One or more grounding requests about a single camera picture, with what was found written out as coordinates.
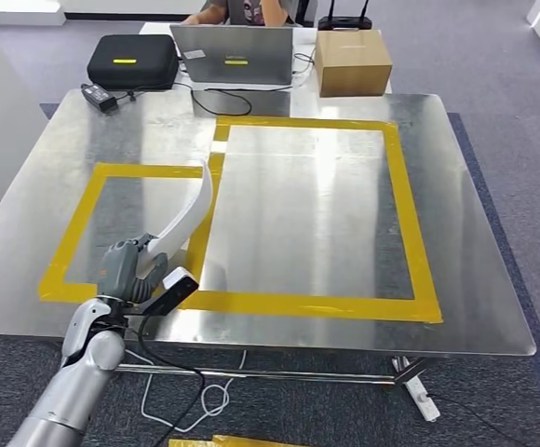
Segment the brown cardboard box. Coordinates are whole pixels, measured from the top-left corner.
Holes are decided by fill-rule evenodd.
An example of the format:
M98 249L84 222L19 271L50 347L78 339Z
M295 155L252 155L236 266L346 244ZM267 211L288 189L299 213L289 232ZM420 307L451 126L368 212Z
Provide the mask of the brown cardboard box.
M316 70L322 98L383 95L392 61L378 31L318 31Z

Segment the person's hand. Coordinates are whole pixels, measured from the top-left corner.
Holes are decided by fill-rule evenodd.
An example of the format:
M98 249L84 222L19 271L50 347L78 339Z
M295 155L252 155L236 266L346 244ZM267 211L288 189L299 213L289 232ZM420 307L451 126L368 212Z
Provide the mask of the person's hand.
M181 23L181 25L199 25L199 20L198 20L198 16L196 14L192 14L187 19L182 21Z

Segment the yellow object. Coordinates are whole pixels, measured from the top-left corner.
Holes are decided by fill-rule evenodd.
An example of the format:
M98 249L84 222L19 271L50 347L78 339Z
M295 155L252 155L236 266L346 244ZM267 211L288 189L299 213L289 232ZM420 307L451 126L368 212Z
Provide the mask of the yellow object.
M168 440L168 447L217 447L212 440Z
M219 116L208 166L212 176L212 200L208 213L189 240L186 267L199 280L214 218L226 150L232 126L276 128L348 129L381 131L384 138L392 190L401 228L413 299L315 296L248 291L196 291L179 308L219 312L288 315L319 318L442 321L427 262L421 230L412 199L396 123L385 121L280 118L265 116ZM39 284L42 301L82 303L96 294L95 284L65 283L64 274L107 177L198 178L192 167L97 164L78 203L51 264Z
M233 436L212 437L212 440L169 440L168 447L302 447L269 440L249 440Z
M234 436L215 435L214 445L219 447L303 447L295 444L282 444L271 440L251 440L248 438L236 438Z

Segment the stainless steel table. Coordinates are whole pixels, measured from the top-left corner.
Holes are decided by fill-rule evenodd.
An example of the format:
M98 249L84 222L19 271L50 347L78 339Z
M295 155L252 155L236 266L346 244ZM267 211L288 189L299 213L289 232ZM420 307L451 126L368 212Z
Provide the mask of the stainless steel table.
M225 113L244 106L219 93L196 94L208 108ZM64 334L76 304L41 301L37 287L97 162L185 165L212 150L224 154L224 160L201 289L247 293L241 293L241 304L236 307L219 295L221 301L203 306L214 310L187 308L153 318L150 338L414 357L535 353L535 342L438 97L319 99L304 90L247 94L255 115L361 127L365 120L390 124L368 130L233 123L228 133L193 105L184 89L143 94L112 116L101 115L79 91L71 91L0 204L0 334ZM400 210L396 212L401 204L394 199L391 160L387 159L396 148L388 146L381 126L397 134L403 154L397 163L402 162L412 191L416 217L404 214L403 225ZM156 234L198 181L109 178L74 247L65 281L93 281L104 250L118 239ZM415 272L412 281L410 269L421 260L408 259L409 248L401 232L418 218L441 318L407 318L407 312L402 313L405 320L398 321L393 313L381 315L384 300L398 308L420 298L415 296L415 282L426 278ZM252 301L243 301L245 295ZM264 301L282 295L316 298ZM322 301L327 295L331 298ZM381 300L368 300L375 297ZM378 319L364 319L347 307L365 299L367 315L375 311Z

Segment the silver laptop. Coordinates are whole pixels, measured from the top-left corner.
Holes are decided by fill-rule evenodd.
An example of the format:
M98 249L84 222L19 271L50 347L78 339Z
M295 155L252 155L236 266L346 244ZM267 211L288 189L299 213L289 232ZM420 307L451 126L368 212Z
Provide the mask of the silver laptop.
M194 82L272 84L292 80L292 28L171 25Z

